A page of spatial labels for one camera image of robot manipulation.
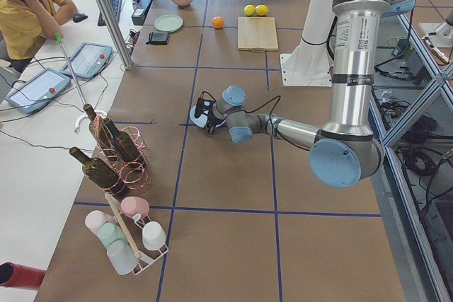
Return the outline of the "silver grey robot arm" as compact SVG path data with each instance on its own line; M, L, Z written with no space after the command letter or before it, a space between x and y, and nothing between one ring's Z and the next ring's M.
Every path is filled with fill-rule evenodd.
M309 165L324 184L344 188L373 175L383 162L383 151L368 124L374 58L380 19L406 13L415 0L333 0L337 18L327 123L315 127L245 109L245 91L230 86L220 98L199 98L190 111L197 126L213 133L225 125L231 140L248 141L267 134L309 152Z

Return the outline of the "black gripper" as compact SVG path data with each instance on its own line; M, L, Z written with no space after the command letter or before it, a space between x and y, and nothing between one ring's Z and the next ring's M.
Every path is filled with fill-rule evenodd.
M207 129L209 134L214 134L217 125L216 117L213 113L214 104L214 100L198 98L194 110L195 124L198 127Z

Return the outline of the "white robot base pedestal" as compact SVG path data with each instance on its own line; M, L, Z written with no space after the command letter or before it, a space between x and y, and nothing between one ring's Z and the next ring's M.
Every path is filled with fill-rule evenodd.
M302 37L290 54L280 55L284 86L331 86L328 35L333 0L310 0Z

